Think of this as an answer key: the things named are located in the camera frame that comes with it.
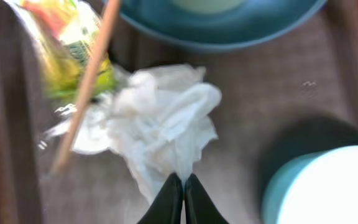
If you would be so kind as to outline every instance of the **bowl rim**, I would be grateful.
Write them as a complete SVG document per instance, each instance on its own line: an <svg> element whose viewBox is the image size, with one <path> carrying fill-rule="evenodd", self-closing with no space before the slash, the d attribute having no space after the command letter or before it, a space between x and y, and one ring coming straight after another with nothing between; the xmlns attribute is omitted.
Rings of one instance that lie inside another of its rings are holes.
<svg viewBox="0 0 358 224"><path fill-rule="evenodd" d="M131 16L127 15L125 12L121 10L120 16L129 24L136 27L140 31L154 36L156 38L159 38L161 40L164 40L171 44L180 45L183 47L191 48L191 49L205 49L205 50L232 50L232 49L239 49L244 47L249 47L251 45L260 44L272 39L275 39L277 37L280 37L283 34L286 34L287 32L290 32L294 28L302 25L304 22L306 22L309 18L311 18L316 12L318 12L326 3L327 0L316 0L316 2L310 7L306 13L304 13L298 20L295 20L290 25L286 26L286 28L279 30L277 32L274 32L272 34L269 34L263 38L245 41L245 42L234 42L230 44L211 44L211 43L203 43L203 42L197 42L193 40L181 40L177 39L173 36L170 36L168 34L164 34L162 32L156 31L149 26L138 22L136 19L133 19Z"/></svg>

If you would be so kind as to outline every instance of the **chopstick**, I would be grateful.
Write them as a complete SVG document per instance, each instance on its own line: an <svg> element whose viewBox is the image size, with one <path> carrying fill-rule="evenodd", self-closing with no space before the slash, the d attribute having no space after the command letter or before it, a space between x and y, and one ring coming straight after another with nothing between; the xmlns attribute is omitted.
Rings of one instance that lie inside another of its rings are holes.
<svg viewBox="0 0 358 224"><path fill-rule="evenodd" d="M101 61L106 54L106 49L117 20L120 3L121 0L109 0L104 9L100 32L95 44L92 46L92 55L82 78L80 88L77 92L75 103L77 111L73 115L68 132L64 135L63 141L60 142L58 153L55 156L52 166L53 174L56 174L64 169L70 160L70 151L73 141L75 140L78 128L82 123L86 108L90 102L98 70Z"/></svg>

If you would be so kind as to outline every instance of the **crumpled tissue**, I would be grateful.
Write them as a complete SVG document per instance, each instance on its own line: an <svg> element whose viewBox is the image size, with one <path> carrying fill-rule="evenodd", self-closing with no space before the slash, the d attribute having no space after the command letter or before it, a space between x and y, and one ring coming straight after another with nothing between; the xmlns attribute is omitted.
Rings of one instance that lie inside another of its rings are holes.
<svg viewBox="0 0 358 224"><path fill-rule="evenodd" d="M111 150L124 157L151 204L172 172L184 184L203 148L218 138L208 113L221 101L221 92L202 82L204 74L204 67L189 65L139 70L119 93L103 93L88 108L73 151ZM61 135L69 125L67 120L47 135Z"/></svg>

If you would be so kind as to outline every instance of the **blue bowl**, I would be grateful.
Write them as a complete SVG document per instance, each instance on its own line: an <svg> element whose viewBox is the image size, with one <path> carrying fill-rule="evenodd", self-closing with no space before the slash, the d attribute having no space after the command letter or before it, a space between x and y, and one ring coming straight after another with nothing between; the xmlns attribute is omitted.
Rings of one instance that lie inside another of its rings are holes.
<svg viewBox="0 0 358 224"><path fill-rule="evenodd" d="M121 17L170 44L198 52L223 52L259 44L296 28L326 0L245 0L212 15L195 14L172 0L124 0Z"/></svg>

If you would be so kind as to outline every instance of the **white lid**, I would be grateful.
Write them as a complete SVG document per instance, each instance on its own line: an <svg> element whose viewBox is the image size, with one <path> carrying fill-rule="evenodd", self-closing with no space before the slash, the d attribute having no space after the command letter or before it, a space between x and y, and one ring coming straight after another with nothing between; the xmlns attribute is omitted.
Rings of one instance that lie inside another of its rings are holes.
<svg viewBox="0 0 358 224"><path fill-rule="evenodd" d="M358 146L313 161L290 187L279 224L357 224Z"/></svg>

